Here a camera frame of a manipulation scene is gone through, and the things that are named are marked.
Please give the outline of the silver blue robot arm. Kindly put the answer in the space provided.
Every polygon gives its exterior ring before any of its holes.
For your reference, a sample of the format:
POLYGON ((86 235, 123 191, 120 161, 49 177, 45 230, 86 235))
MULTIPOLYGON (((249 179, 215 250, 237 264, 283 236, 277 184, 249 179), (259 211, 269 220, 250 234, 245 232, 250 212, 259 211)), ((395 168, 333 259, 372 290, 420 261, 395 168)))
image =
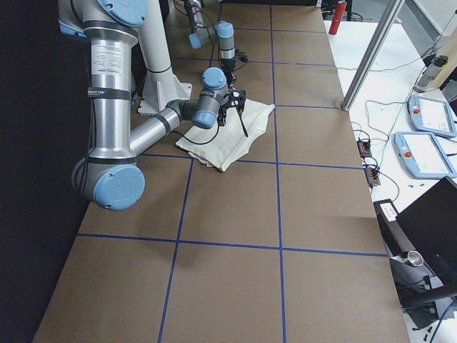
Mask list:
POLYGON ((244 110, 246 93, 235 90, 241 52, 227 21, 208 27, 200 1, 186 1, 193 48, 219 46, 221 64, 205 70, 198 99, 173 73, 157 1, 60 1, 61 32, 90 43, 91 129, 86 156, 74 167, 75 190, 97 206, 128 209, 145 189, 138 155, 175 132, 183 121, 219 129, 226 113, 244 110))
POLYGON ((227 21, 219 21, 214 24, 210 18, 210 26, 204 21, 204 8, 221 1, 181 1, 184 10, 177 7, 177 1, 173 1, 176 10, 185 15, 189 20, 191 33, 189 43, 192 49, 201 49, 208 44, 216 44, 219 51, 219 66, 223 71, 228 87, 233 88, 236 82, 235 67, 238 58, 238 49, 235 46, 234 27, 227 21))

